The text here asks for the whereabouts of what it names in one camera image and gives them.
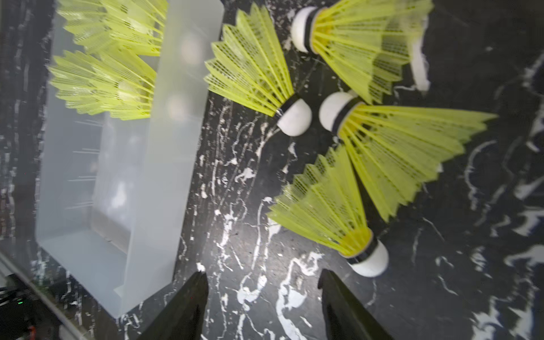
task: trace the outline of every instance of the black band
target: black band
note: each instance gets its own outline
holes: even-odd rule
[[[335,122],[332,124],[332,134],[338,135],[338,129],[340,128],[340,124],[344,120],[344,118],[348,115],[348,113],[353,109],[354,106],[362,102],[362,99],[360,97],[353,98],[350,100],[342,110],[338,113],[338,115],[335,118]]]
[[[321,8],[315,8],[308,14],[308,18],[306,18],[306,27],[304,28],[304,47],[308,50],[308,53],[313,53],[312,45],[310,42],[310,39],[312,38],[312,28],[313,28],[313,20],[316,18],[317,13],[320,11]]]
[[[363,250],[357,256],[347,258],[348,263],[356,264],[356,263],[361,263],[363,261],[366,261],[366,259],[368,259],[372,255],[372,253],[374,252],[377,246],[378,246],[378,239],[374,235],[372,235],[372,239],[370,240],[370,243],[368,244],[367,248]]]
[[[285,103],[283,103],[282,106],[278,110],[276,110],[276,116],[279,118],[281,117],[291,106],[293,106],[294,103],[296,103],[297,100],[300,99],[300,96],[295,93],[291,97],[289,97]]]

